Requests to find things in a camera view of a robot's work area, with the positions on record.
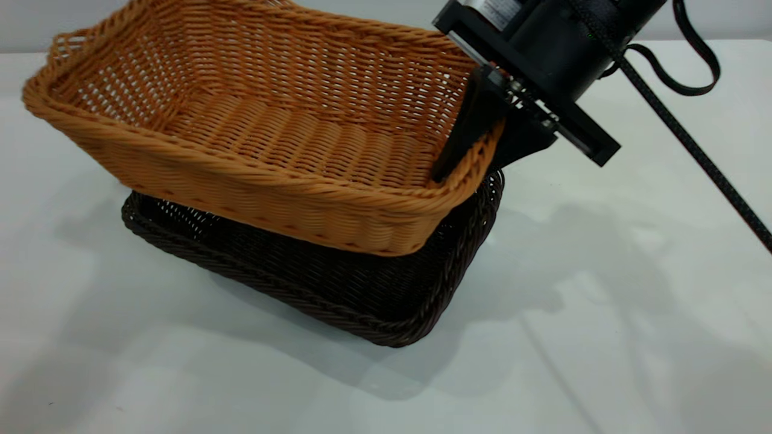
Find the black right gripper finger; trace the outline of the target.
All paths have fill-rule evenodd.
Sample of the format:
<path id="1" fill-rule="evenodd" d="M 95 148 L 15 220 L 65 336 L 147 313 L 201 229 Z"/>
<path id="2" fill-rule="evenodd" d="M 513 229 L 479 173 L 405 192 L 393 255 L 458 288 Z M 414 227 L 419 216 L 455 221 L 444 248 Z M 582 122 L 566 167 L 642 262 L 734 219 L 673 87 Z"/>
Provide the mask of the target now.
<path id="1" fill-rule="evenodd" d="M 491 65 L 475 68 L 452 131 L 432 166 L 432 181 L 441 183 L 480 137 L 505 116 L 504 77 Z"/>
<path id="2" fill-rule="evenodd" d="M 490 171 L 546 150 L 556 140 L 556 127 L 548 115 L 535 106 L 524 108 L 493 107 L 490 109 L 493 123 L 504 120 L 504 132 L 496 144 Z"/>

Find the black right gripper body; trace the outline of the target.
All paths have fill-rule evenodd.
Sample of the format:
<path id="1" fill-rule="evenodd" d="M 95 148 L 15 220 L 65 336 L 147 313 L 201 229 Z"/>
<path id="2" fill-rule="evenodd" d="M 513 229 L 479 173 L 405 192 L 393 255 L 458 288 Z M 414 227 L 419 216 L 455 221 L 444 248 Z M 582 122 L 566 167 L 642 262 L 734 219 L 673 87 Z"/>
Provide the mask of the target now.
<path id="1" fill-rule="evenodd" d="M 619 151 L 618 141 L 577 106 L 610 57 L 567 1 L 483 1 L 479 8 L 449 1 L 434 25 L 477 67 L 498 69 L 506 107 L 542 110 L 557 138 L 599 166 Z"/>

